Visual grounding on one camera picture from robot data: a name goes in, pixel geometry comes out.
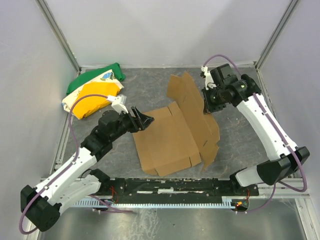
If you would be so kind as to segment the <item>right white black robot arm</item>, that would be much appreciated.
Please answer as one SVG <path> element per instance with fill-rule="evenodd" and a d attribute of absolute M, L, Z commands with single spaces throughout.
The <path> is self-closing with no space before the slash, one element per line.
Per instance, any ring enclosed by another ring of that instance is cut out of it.
<path fill-rule="evenodd" d="M 310 156 L 307 147 L 299 147 L 280 126 L 268 108 L 260 87 L 247 74 L 237 77 L 229 64 L 212 70 L 201 67 L 205 79 L 202 89 L 204 114 L 223 110 L 233 105 L 248 120 L 261 141 L 268 160 L 256 166 L 241 169 L 231 175 L 239 188 L 264 183 L 272 186 L 300 171 Z"/>

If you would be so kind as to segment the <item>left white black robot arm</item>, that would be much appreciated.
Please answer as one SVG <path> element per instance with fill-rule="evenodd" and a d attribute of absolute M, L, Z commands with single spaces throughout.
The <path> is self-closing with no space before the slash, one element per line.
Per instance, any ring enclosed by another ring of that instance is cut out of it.
<path fill-rule="evenodd" d="M 131 112 L 107 110 L 98 124 L 83 140 L 76 152 L 47 179 L 31 187 L 26 185 L 20 192 L 19 230 L 22 234 L 33 233 L 23 229 L 23 220 L 28 218 L 35 230 L 45 232 L 61 214 L 82 198 L 99 191 L 108 176 L 97 170 L 80 181 L 77 178 L 101 160 L 112 148 L 113 142 L 122 135 L 146 130 L 155 120 L 141 113 L 136 107 Z"/>

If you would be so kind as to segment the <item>brown cardboard box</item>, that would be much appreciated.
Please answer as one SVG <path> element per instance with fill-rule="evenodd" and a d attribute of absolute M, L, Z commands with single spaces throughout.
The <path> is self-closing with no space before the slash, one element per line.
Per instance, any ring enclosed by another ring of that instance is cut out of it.
<path fill-rule="evenodd" d="M 219 151 L 220 129 L 211 114 L 204 114 L 204 100 L 192 76 L 172 75 L 167 97 L 173 102 L 147 112 L 154 121 L 133 134 L 143 172 L 164 177 L 198 164 L 206 169 Z"/>

